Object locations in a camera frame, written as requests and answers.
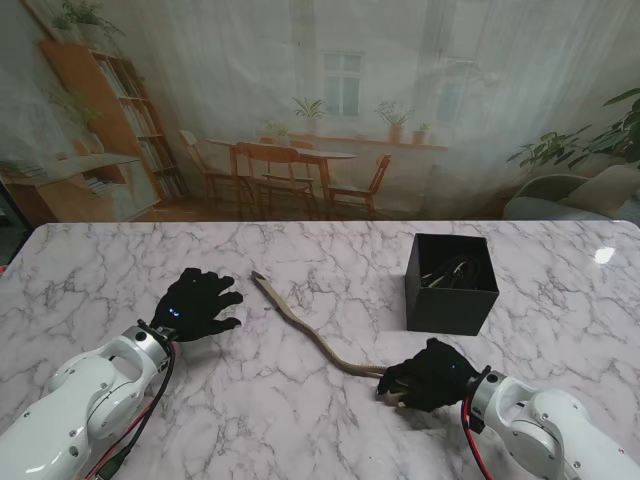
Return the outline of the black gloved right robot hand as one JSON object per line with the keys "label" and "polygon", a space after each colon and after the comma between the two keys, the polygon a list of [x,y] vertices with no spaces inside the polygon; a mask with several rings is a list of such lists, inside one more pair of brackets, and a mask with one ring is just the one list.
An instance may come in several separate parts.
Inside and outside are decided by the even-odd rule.
{"label": "black gloved right robot hand", "polygon": [[432,337],[413,358],[387,368],[376,393],[405,408],[432,412],[464,400],[490,370],[477,371],[455,348]]}

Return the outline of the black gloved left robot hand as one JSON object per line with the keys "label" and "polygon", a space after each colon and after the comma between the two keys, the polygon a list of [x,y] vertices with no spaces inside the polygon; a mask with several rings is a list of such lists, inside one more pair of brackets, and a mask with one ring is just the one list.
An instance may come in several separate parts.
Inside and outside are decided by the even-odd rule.
{"label": "black gloved left robot hand", "polygon": [[186,268],[160,299],[150,327],[170,329],[173,339],[185,343],[233,330],[241,325],[235,317],[217,316],[243,302],[243,295],[231,291],[235,280],[214,272]]}

